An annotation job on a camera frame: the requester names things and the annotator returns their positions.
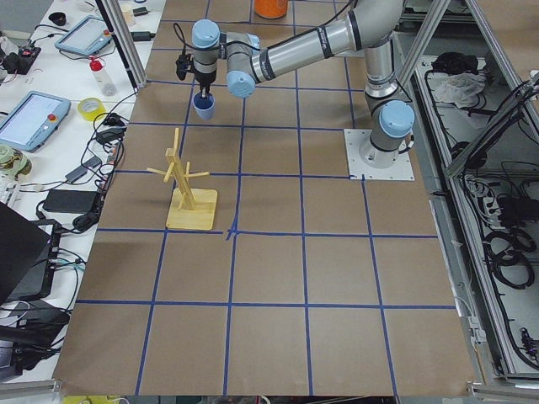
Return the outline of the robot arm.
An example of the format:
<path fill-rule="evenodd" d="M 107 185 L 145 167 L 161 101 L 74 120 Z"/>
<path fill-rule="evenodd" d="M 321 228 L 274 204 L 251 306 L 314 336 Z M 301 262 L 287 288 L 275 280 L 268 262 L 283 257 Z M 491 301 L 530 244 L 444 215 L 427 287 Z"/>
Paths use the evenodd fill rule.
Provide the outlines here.
<path fill-rule="evenodd" d="M 189 73 L 199 83 L 201 98 L 211 102 L 211 84 L 216 80 L 217 62 L 227 64 L 227 87 L 238 98 L 249 97 L 257 84 L 288 72 L 332 58 L 347 51 L 363 51 L 366 62 L 366 101 L 375 122 L 371 144 L 379 151 L 393 152 L 402 139 L 390 132 L 392 119 L 386 105 L 396 100 L 392 33 L 403 13 L 402 1 L 356 1 L 334 18 L 298 35 L 268 47 L 259 37 L 223 31 L 209 19 L 195 22 L 192 42 L 185 44 L 176 61 L 176 75 L 183 80 Z"/>

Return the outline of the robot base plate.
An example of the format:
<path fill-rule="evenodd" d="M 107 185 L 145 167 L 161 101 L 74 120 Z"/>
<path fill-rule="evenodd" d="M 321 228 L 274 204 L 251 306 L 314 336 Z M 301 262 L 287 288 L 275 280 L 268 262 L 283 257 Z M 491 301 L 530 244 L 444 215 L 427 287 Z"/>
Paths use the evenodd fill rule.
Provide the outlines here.
<path fill-rule="evenodd" d="M 353 180 L 414 181 L 409 153 L 379 151 L 371 130 L 344 129 L 349 177 Z"/>

